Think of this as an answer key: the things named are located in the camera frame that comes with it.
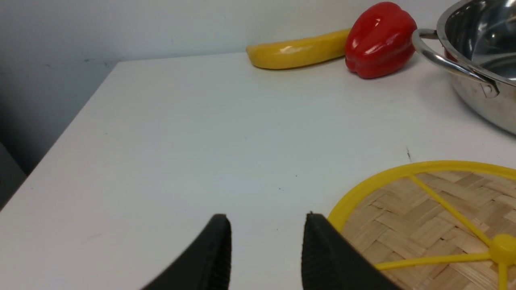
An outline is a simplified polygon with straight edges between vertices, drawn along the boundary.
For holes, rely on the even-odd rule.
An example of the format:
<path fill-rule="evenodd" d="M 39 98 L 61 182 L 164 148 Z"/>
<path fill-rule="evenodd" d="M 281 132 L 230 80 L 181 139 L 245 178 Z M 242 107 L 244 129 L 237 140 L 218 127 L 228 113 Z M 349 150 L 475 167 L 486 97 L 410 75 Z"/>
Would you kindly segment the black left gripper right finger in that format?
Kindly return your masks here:
<path fill-rule="evenodd" d="M 302 245 L 304 290 L 398 290 L 320 213 L 308 213 Z"/>

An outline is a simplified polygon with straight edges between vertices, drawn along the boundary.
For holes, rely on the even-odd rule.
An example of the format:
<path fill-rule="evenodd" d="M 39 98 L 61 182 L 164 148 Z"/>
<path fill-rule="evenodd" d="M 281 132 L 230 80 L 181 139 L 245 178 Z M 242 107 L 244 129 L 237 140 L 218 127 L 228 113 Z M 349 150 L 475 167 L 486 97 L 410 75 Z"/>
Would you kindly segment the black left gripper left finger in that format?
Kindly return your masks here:
<path fill-rule="evenodd" d="M 144 290 L 228 290 L 232 231 L 225 214 L 212 216 L 192 243 Z"/>

